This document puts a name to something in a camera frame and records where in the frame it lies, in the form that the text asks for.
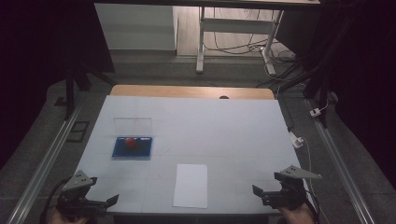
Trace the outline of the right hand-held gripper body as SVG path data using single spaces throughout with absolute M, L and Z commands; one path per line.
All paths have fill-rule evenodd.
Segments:
M 280 172 L 275 172 L 274 178 L 280 183 L 281 190 L 265 191 L 268 197 L 278 198 L 277 206 L 271 207 L 286 207 L 289 210 L 295 210 L 302 205 L 306 199 L 304 180 L 321 179 L 322 175 L 291 165 Z

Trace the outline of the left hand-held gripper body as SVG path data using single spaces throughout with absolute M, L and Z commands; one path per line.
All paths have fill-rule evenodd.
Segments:
M 57 210 L 67 218 L 98 218 L 94 215 L 94 207 L 106 203 L 90 201 L 86 198 L 96 181 L 96 177 L 88 177 L 81 170 L 77 171 L 64 184 L 56 205 Z

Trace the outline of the blue ink pad box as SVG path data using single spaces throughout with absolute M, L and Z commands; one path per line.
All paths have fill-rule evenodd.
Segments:
M 114 118 L 116 141 L 113 160 L 149 160 L 153 142 L 152 120 L 150 118 Z M 135 138 L 136 148 L 128 148 L 126 138 Z

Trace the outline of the person's right hand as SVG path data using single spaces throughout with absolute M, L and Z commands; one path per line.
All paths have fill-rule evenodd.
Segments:
M 287 224 L 315 224 L 314 216 L 305 203 L 295 210 L 289 210 L 286 207 L 279 207 L 278 211 L 286 219 Z

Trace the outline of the person's left hand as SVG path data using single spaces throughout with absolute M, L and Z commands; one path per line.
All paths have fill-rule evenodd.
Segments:
M 46 224 L 87 224 L 90 219 L 88 217 L 79 217 L 69 220 L 62 215 L 56 208 L 53 208 L 49 217 L 46 219 Z

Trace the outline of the white power adapter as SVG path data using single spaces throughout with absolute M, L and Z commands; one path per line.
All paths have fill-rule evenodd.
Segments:
M 290 140 L 295 148 L 300 148 L 304 145 L 304 139 L 297 137 L 293 132 L 290 132 Z

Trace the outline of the white paper sheet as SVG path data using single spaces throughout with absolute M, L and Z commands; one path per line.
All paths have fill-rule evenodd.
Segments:
M 208 179 L 205 164 L 179 164 L 173 206 L 207 208 Z

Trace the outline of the white table cover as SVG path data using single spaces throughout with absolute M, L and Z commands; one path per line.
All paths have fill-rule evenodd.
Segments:
M 147 161 L 116 161 L 117 133 L 129 119 L 150 119 L 144 133 L 153 139 Z M 110 212 L 126 214 L 253 215 L 273 214 L 252 188 L 278 190 L 274 174 L 299 163 L 276 100 L 193 99 L 108 96 L 78 169 L 97 183 L 91 200 L 118 196 Z M 207 202 L 205 208 L 174 205 L 177 168 L 204 165 L 191 182 L 207 190 L 186 195 Z

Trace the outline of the black metal stand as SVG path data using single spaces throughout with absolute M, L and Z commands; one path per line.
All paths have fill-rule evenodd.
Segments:
M 304 71 L 301 75 L 282 85 L 279 91 L 282 92 L 288 90 L 307 79 L 308 83 L 303 91 L 303 96 L 305 99 L 313 99 L 315 95 L 319 93 L 318 105 L 320 115 L 318 115 L 318 120 L 324 127 L 327 127 L 326 108 L 328 106 L 327 96 L 329 90 L 330 68 L 326 62 L 321 61 L 311 70 Z
M 91 88 L 92 84 L 88 79 L 88 74 L 98 77 L 111 87 L 117 85 L 115 80 L 86 63 L 72 63 L 68 65 L 65 69 L 65 120 L 70 119 L 75 110 L 74 84 L 77 84 L 81 91 L 88 91 Z

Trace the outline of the wooden table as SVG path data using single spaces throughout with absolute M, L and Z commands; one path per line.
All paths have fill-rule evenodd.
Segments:
M 274 100 L 269 89 L 224 88 L 224 87 L 186 87 L 186 86 L 151 86 L 151 85 L 115 85 L 112 96 L 147 96 L 210 99 L 252 99 Z

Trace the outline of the black curtain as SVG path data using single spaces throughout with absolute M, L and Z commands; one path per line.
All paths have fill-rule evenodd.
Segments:
M 396 0 L 319 0 L 325 10 L 287 10 L 276 38 L 304 69 L 318 69 L 344 20 L 350 27 L 328 67 L 316 71 L 304 95 L 326 85 L 335 111 L 396 188 Z
M 115 71 L 95 0 L 0 0 L 0 169 L 72 68 Z

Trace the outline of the aluminium rail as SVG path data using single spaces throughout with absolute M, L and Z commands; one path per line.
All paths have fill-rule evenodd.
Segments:
M 323 145 L 332 161 L 333 167 L 337 172 L 340 181 L 343 184 L 344 190 L 348 195 L 349 201 L 352 204 L 358 219 L 361 224 L 376 224 L 374 215 L 370 210 L 367 202 L 364 200 L 361 190 L 353 179 L 349 169 L 347 168 L 347 163 L 343 159 L 339 146 L 334 141 L 332 132 L 329 128 L 326 128 L 318 117 L 313 117 L 311 115 L 312 108 L 308 100 L 304 100 L 305 105 L 308 107 L 309 118 L 314 122 L 318 134 L 320 136 Z
M 0 187 L 3 186 L 0 199 L 16 202 L 9 206 L 12 212 L 5 224 L 24 223 L 81 108 L 82 102 L 79 102 L 65 119 L 60 107 L 44 107 L 22 139 L 0 183 Z

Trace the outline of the white desk frame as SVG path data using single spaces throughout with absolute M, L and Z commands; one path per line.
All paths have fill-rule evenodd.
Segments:
M 237 33 L 252 35 L 268 35 L 267 43 L 260 48 L 260 53 L 265 62 L 266 72 L 274 75 L 276 70 L 271 63 L 270 50 L 274 42 L 276 31 L 283 11 L 276 10 L 275 16 L 271 21 L 248 21 L 234 19 L 206 18 L 205 8 L 200 7 L 199 11 L 199 42 L 197 50 L 196 73 L 204 72 L 204 34 L 205 32 L 214 33 Z

